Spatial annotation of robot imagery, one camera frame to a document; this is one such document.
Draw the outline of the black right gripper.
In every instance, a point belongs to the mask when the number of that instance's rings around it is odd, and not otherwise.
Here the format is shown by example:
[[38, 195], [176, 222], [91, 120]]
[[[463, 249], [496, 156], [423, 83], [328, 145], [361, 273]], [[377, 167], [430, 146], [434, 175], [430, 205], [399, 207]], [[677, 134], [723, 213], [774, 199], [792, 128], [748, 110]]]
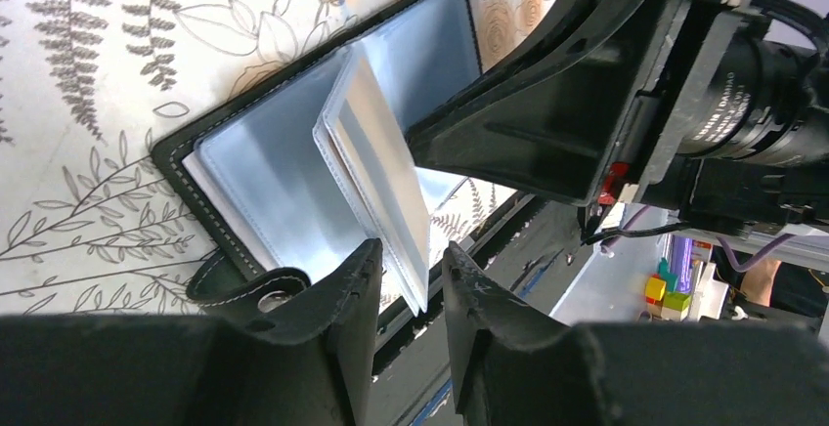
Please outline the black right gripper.
[[720, 234], [828, 227], [828, 21], [790, 0], [556, 0], [410, 127], [418, 166]]

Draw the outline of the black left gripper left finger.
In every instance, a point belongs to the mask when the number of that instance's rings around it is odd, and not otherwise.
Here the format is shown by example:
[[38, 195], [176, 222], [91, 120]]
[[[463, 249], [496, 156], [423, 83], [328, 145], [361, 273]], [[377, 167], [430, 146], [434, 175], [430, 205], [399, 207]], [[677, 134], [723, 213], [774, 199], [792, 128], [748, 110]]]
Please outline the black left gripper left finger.
[[5, 316], [5, 425], [361, 425], [382, 245], [308, 284], [294, 268], [200, 316]]

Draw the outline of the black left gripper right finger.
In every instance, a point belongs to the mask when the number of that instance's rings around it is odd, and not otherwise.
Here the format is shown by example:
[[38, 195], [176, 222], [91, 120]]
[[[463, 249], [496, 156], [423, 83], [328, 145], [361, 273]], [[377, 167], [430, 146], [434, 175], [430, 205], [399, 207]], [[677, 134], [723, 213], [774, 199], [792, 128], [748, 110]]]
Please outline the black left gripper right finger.
[[824, 425], [828, 352], [771, 322], [566, 325], [554, 359], [550, 425]]

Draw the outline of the black leather card holder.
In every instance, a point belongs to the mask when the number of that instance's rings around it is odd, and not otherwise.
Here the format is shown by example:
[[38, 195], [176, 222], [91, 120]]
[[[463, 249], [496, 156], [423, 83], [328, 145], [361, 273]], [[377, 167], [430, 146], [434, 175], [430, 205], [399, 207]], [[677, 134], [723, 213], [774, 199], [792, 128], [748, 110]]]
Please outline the black leather card holder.
[[153, 164], [217, 244], [188, 298], [264, 312], [378, 240], [424, 312], [430, 219], [462, 178], [416, 166], [405, 134], [481, 72], [469, 0], [401, 0], [160, 140]]

